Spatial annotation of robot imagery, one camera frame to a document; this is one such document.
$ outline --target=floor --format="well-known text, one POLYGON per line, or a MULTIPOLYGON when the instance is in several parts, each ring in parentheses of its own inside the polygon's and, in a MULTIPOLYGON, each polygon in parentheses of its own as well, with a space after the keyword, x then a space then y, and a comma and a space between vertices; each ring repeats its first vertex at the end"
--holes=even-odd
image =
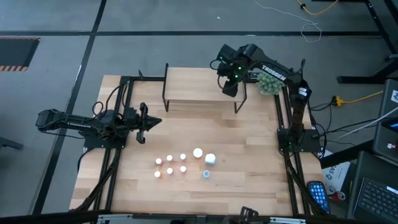
MULTIPOLYGON (((371 2, 393 44, 397 45, 397 24, 382 1, 371 2)), ((313 20, 323 31, 377 31, 363 3, 340 2, 317 17, 303 12, 293 0, 258 0, 258 3, 313 20)), ((329 5, 309 0, 306 3, 311 11, 320 11, 329 5)), ((42 38, 28 71, 0 73, 0 136, 24 145, 21 151, 0 149, 0 217, 32 211, 55 139, 36 130, 37 113, 49 108, 65 110, 80 65, 87 56, 90 57, 86 68, 82 64, 83 80, 73 108, 74 114, 83 116, 91 116, 103 75, 137 75, 140 69, 144 75, 162 76, 167 62, 173 67, 207 67, 223 44, 234 48, 257 44, 269 57, 288 67, 298 68, 305 58, 304 75, 313 90, 312 105, 329 102, 333 95, 353 100, 383 89, 382 85, 340 85, 335 79, 339 75, 370 75, 380 68, 383 58, 391 53, 381 37, 324 36, 319 42, 307 43, 301 36, 115 36, 105 33, 95 37, 90 53, 86 51, 89 36, 73 34, 93 30, 100 4, 101 0, 2 1, 0 34, 7 34, 3 31, 44 32, 27 33, 42 38), (46 35, 47 31, 53 31, 53 35, 46 35)), ((304 23, 295 17, 262 9, 252 0, 167 3, 113 0, 105 5, 98 31, 300 31, 304 23)), ((380 99, 381 95, 333 108, 331 129, 375 118, 380 99)), ((314 115, 319 123, 327 125, 328 110, 314 112, 314 115)), ((369 128, 341 142, 358 144, 371 139, 373 133, 369 128)), ((338 135, 331 135, 330 139, 336 137, 338 135)), ((68 210, 82 147, 82 140, 65 139, 44 213, 68 210)), ((328 150, 336 152, 346 147, 349 145, 331 143, 328 150)))

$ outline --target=black floor stripe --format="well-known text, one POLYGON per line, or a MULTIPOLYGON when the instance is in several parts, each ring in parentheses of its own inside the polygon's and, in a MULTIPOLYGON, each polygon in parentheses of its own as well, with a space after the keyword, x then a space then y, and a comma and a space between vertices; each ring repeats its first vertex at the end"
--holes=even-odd
MULTIPOLYGON (((319 32, 303 32, 305 36, 319 36, 319 32)), ((256 35, 256 36, 301 36, 300 31, 99 31, 97 36, 140 35, 256 35)), ((322 36, 381 36, 378 31, 324 31, 322 36)))
MULTIPOLYGON (((140 36, 140 35, 256 35, 256 36, 301 36, 300 31, 0 31, 0 36, 140 36)), ((305 31, 305 36, 319 36, 319 32, 305 31)), ((323 31, 322 36, 382 36, 378 31, 323 31)))
MULTIPOLYGON (((106 0, 102 0, 101 5, 99 6, 99 9, 98 9, 98 13, 97 13, 97 17, 95 19, 94 26, 93 26, 93 30, 92 30, 93 33, 96 32, 98 30, 98 27, 100 26, 100 22, 101 22, 102 15, 104 13, 105 5, 106 5, 106 0)), ((94 40, 95 40, 95 35, 91 35, 90 38, 88 39, 86 50, 85 50, 83 59, 80 64, 80 69, 78 71, 78 74, 77 74, 77 77, 75 80, 75 84, 73 85, 72 92, 71 92, 71 95, 68 100, 67 108, 65 111, 66 113, 72 113, 73 109, 75 107, 77 96, 79 94, 81 83, 83 81, 83 77, 84 77, 84 74, 86 71, 87 63, 90 58, 91 50, 93 49, 94 40)), ((66 129, 61 129, 59 131, 59 134, 65 135, 66 132, 67 132, 66 129)), ((55 143, 53 144, 53 148, 51 150, 50 162, 45 171, 44 179, 40 186, 39 194, 37 195, 37 200, 36 200, 34 208, 33 208, 33 212, 32 212, 33 215, 39 215, 42 213, 45 199, 49 192, 51 180, 54 175, 55 168, 57 167, 57 162, 58 162, 58 159, 61 154, 61 149, 62 149, 64 140, 65 140, 64 136, 57 136, 55 139, 55 143)))

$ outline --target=wooden shelf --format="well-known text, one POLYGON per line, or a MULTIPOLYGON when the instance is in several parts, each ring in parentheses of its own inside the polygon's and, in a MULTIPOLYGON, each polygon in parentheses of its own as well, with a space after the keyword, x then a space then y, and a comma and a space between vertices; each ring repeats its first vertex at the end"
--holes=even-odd
MULTIPOLYGON (((217 71, 210 68, 168 68, 164 98, 168 101, 243 101, 242 83, 238 85, 238 94, 230 97, 222 93, 217 78, 217 71)), ((225 80, 220 78, 221 86, 225 80)))

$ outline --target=black table leg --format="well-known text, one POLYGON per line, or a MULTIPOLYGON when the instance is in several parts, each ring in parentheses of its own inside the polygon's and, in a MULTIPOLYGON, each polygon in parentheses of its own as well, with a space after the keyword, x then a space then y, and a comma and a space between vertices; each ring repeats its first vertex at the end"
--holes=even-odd
POLYGON ((366 151, 373 154, 372 151, 373 140, 369 140, 357 146, 345 149, 340 152, 333 153, 330 156, 326 156, 320 159, 322 169, 341 164, 342 162, 352 161, 358 158, 358 154, 361 151, 366 151))
POLYGON ((11 147, 14 149, 22 149, 24 146, 14 141, 0 137, 0 147, 11 147))
POLYGON ((398 70, 398 59, 394 58, 391 60, 393 60, 393 62, 391 62, 389 65, 387 65, 386 67, 384 67, 382 70, 378 71, 375 75, 371 77, 340 76, 337 77, 337 82, 344 84, 384 84, 384 82, 387 79, 387 76, 389 76, 394 71, 398 70))

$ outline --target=wooden table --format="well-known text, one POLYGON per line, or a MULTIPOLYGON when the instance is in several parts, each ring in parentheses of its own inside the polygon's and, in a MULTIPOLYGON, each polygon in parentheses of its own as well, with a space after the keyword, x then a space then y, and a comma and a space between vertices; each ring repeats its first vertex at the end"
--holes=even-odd
MULTIPOLYGON (((104 76, 98 100, 105 101, 119 81, 120 76, 104 76)), ((222 101, 174 103, 167 113, 162 87, 163 82, 134 82, 130 106, 138 109, 145 102, 148 114, 163 122, 145 133, 143 145, 135 140, 135 133, 129 135, 119 163, 112 212, 237 215, 246 206, 260 215, 292 215, 284 160, 277 150, 273 96, 260 94, 249 83, 248 100, 238 114, 230 102, 222 101), (196 147, 214 153, 216 164, 210 167, 203 158, 195 160, 192 151, 196 147), (179 158, 181 153, 187 155, 186 162, 176 159, 155 165, 158 157, 165 160, 171 154, 179 158), (186 174, 179 172, 181 165, 187 167, 186 174), (174 168, 173 175, 166 174, 168 167, 174 168), (210 171, 209 179, 202 177, 205 169, 210 171), (154 177, 157 170, 162 172, 161 179, 154 177)), ((114 105, 115 98, 109 105, 114 105)), ((280 101, 287 124, 282 96, 280 101)), ((308 113, 305 125, 309 127, 308 113)), ((305 180, 323 181, 318 159, 310 153, 300 155, 305 180)), ((96 185, 103 156, 104 149, 95 149, 83 158, 70 208, 79 206, 96 185)), ((295 192, 303 213, 297 187, 295 192)), ((106 193, 107 186, 100 208, 104 208, 106 193)))

